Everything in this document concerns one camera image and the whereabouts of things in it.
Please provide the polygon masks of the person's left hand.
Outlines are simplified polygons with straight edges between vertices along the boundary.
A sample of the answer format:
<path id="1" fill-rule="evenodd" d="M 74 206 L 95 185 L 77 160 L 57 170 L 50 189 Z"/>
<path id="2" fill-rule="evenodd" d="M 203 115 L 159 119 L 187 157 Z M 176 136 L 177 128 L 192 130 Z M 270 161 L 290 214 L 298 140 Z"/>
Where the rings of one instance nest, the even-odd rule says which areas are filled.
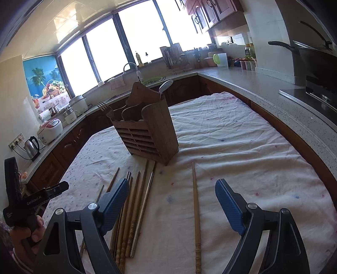
<path id="1" fill-rule="evenodd" d="M 44 220 L 41 216 L 36 216 L 38 224 L 37 229 L 31 232 L 29 228 L 14 227 L 10 231 L 11 241 L 13 243 L 12 258 L 24 273 L 33 273 L 36 255 L 39 252 L 40 241 L 42 240 L 46 228 L 44 227 Z M 35 246 L 27 248 L 24 247 L 23 241 L 32 239 L 36 243 Z"/>

